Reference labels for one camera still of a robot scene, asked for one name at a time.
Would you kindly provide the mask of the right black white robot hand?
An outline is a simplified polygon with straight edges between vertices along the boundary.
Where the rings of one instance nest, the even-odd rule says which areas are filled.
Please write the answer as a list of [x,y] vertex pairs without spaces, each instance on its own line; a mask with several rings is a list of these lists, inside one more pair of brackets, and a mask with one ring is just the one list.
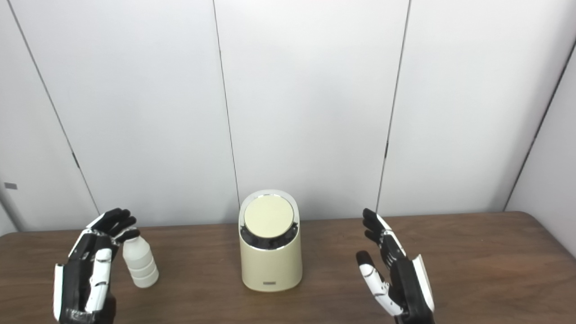
[[397,324],[434,324],[435,303],[421,255],[410,259],[389,224],[376,212],[362,212],[366,238],[380,249],[386,281],[366,251],[356,253],[360,273],[377,303]]

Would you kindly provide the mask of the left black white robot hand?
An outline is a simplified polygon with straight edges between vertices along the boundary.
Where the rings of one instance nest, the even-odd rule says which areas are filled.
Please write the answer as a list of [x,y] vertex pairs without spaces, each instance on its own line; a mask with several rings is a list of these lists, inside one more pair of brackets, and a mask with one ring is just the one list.
[[128,209],[105,212],[79,234],[66,263],[56,263],[52,312],[60,324],[112,324],[117,300],[111,267],[120,246],[140,236]]

